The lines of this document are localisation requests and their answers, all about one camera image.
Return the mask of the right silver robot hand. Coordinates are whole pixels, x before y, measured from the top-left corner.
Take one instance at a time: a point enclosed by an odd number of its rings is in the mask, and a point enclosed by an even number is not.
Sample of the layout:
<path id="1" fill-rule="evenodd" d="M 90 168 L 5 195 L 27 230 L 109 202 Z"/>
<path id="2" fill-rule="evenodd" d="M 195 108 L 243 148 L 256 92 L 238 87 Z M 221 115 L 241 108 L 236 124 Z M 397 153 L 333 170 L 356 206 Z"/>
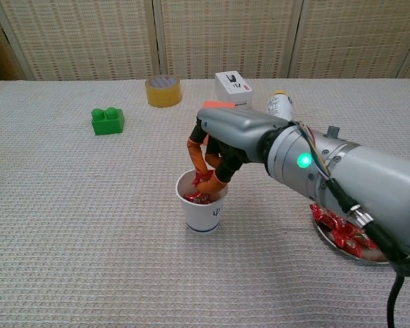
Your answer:
<path id="1" fill-rule="evenodd" d="M 220 192 L 244 164 L 259 163 L 268 169 L 273 142 L 290 126 L 288 120 L 259 111 L 200 109 L 187 140 L 195 189 Z"/>

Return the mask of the red candy batch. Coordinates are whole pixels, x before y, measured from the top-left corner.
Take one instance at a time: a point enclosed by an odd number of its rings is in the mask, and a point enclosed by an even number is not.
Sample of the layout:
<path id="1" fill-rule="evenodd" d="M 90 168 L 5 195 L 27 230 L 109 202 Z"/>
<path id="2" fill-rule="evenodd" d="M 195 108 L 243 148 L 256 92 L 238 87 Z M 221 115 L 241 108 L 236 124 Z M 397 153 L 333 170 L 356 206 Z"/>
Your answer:
<path id="1" fill-rule="evenodd" d="M 183 195 L 183 198 L 188 202 L 200 205 L 207 205 L 216 202 L 220 198 L 218 193 L 202 193 L 196 189 L 196 186 L 199 183 L 206 182 L 207 180 L 209 180 L 213 172 L 213 170 L 209 170 L 207 174 L 203 174 L 199 171 L 196 171 L 195 178 L 191 183 L 191 185 L 195 187 L 195 190 L 192 192 L 185 193 Z"/>

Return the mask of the white paper cup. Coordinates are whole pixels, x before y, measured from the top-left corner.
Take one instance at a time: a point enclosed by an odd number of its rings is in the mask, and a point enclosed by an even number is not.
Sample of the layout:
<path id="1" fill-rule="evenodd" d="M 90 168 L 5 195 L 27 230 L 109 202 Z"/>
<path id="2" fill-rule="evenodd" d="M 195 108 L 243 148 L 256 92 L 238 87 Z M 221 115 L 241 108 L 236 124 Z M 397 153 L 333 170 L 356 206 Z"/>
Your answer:
<path id="1" fill-rule="evenodd" d="M 176 183 L 176 195 L 180 200 L 189 229 L 199 234 L 211 234 L 220 224 L 224 199 L 228 193 L 228 188 L 225 187 L 217 194 L 211 195 L 211 203 L 195 204 L 185 198 L 186 194 L 191 194 L 195 191 L 195 186 L 193 185 L 194 178 L 194 169 L 186 171 L 181 175 Z"/>

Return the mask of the orange foam cube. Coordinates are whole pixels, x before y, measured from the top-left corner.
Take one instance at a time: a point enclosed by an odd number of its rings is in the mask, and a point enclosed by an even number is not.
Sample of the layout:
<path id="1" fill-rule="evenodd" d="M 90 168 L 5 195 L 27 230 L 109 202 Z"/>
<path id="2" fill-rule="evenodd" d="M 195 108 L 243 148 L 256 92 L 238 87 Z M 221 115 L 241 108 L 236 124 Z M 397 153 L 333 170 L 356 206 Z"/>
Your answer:
<path id="1" fill-rule="evenodd" d="M 235 109 L 236 105 L 233 102 L 220 102 L 214 100 L 207 100 L 204 101 L 202 104 L 202 108 L 216 108 L 216 109 Z"/>

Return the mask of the white printed cardboard box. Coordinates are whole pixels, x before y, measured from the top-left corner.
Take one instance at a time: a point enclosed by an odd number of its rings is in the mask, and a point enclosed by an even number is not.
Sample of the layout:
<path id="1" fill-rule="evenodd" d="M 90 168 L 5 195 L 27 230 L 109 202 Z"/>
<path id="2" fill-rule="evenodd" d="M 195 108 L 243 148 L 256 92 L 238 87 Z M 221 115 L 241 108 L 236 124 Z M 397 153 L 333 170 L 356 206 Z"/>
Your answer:
<path id="1" fill-rule="evenodd" d="M 221 102 L 252 109 L 253 89 L 236 70 L 215 73 L 215 93 Z"/>

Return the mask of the white labelled drink bottle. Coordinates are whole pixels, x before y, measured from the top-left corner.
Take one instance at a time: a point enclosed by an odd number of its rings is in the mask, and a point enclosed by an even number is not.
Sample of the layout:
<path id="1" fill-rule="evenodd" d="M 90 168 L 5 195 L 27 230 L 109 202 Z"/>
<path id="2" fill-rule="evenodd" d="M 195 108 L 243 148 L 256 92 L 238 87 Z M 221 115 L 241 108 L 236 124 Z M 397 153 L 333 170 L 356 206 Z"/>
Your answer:
<path id="1" fill-rule="evenodd" d="M 273 115 L 287 121 L 293 120 L 294 107 L 288 92 L 285 90 L 277 90 L 268 100 L 266 111 L 269 115 Z"/>

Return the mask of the yellow packing tape roll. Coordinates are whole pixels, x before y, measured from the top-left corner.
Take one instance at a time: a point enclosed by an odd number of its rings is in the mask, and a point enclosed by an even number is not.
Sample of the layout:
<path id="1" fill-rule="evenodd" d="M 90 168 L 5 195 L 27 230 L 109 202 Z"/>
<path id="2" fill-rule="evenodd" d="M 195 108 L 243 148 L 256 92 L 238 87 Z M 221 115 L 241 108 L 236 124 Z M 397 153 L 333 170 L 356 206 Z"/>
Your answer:
<path id="1" fill-rule="evenodd" d="M 146 97 L 152 107 L 165 108 L 182 100 L 180 79 L 172 75 L 157 75 L 145 81 Z"/>

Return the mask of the green toy building block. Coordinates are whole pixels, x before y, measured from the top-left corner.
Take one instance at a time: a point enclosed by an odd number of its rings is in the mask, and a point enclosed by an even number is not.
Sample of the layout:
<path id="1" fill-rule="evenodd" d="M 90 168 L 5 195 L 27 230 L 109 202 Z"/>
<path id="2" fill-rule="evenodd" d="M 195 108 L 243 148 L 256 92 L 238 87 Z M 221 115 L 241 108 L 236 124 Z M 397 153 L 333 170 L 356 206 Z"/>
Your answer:
<path id="1" fill-rule="evenodd" d="M 95 135 L 112 135 L 123 132 L 124 114 L 121 109 L 115 107 L 96 108 L 92 110 L 91 114 Z"/>

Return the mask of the beige waffle weave tablecloth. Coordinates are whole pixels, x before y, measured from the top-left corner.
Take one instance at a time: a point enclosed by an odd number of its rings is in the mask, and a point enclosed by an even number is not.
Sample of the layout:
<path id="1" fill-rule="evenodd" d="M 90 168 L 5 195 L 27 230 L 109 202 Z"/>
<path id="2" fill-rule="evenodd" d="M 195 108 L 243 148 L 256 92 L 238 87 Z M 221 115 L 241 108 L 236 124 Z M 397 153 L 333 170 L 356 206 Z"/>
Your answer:
<path id="1" fill-rule="evenodd" d="M 262 165 L 234 175 L 217 231 L 188 229 L 175 185 L 214 82 L 182 94 L 0 81 L 0 327 L 386 328 L 393 270 L 330 248 Z M 95 135 L 109 107 L 123 132 Z"/>

